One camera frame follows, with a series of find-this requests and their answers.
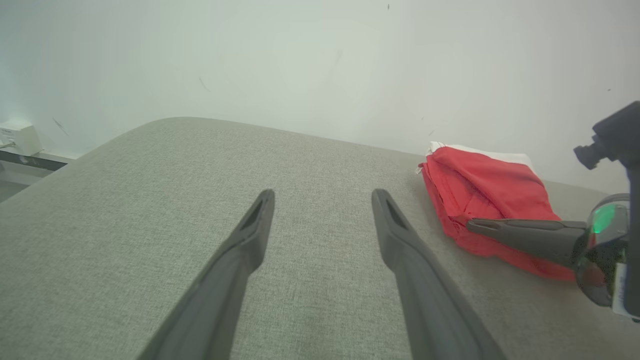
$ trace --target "folded red towel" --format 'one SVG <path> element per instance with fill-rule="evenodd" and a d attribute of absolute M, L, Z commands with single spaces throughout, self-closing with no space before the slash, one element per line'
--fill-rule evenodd
<path fill-rule="evenodd" d="M 497 256 L 542 277 L 575 278 L 568 268 L 471 233 L 466 228 L 472 218 L 560 220 L 551 210 L 542 181 L 527 165 L 442 147 L 420 166 L 444 232 L 460 247 L 480 256 Z"/>

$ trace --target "gray cushion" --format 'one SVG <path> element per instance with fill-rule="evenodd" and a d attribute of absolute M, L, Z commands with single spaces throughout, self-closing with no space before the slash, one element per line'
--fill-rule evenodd
<path fill-rule="evenodd" d="M 276 192 L 232 357 L 407 359 L 371 191 L 385 188 L 513 359 L 630 358 L 630 320 L 575 284 L 479 258 L 446 238 L 424 158 L 211 119 L 159 120 L 0 204 L 0 357 L 127 359 L 144 348 L 259 192 Z M 604 194 L 547 183 L 582 220 Z"/>

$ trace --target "white wall socket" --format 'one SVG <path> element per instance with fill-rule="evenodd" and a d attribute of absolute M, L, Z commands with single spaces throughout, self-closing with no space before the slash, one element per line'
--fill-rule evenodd
<path fill-rule="evenodd" d="M 25 120 L 13 119 L 0 124 L 0 140 L 3 145 L 15 143 L 15 147 L 2 149 L 15 154 L 31 156 L 42 151 L 36 129 Z"/>

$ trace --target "white label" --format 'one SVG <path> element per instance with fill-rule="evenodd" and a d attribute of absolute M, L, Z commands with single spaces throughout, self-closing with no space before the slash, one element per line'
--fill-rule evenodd
<path fill-rule="evenodd" d="M 634 319 L 637 318 L 625 309 L 625 278 L 627 277 L 627 264 L 616 264 L 616 284 L 613 291 L 613 303 L 611 309 L 614 313 L 624 315 Z"/>

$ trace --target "wall mark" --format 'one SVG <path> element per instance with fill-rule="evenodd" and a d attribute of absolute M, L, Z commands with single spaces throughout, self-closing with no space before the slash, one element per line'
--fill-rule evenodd
<path fill-rule="evenodd" d="M 65 130 L 65 128 L 64 128 L 64 127 L 62 127 L 62 125 L 60 125 L 60 123 L 56 120 L 56 118 L 52 117 L 52 119 L 53 119 L 53 122 L 55 122 L 55 123 L 56 123 L 56 125 L 60 128 L 60 130 L 62 130 L 62 132 L 63 132 L 65 135 L 69 136 L 69 134 L 67 133 L 67 131 Z"/>
<path fill-rule="evenodd" d="M 207 85 L 204 84 L 204 81 L 202 81 L 202 76 L 198 76 L 198 79 L 200 79 L 200 83 L 202 84 L 202 87 L 204 88 L 204 90 L 207 90 L 208 92 L 211 92 L 211 90 L 209 90 L 209 88 L 207 88 Z"/>
<path fill-rule="evenodd" d="M 335 54 L 336 65 L 338 65 L 338 63 L 340 62 L 340 59 L 342 59 L 342 49 L 338 50 L 338 52 Z"/>

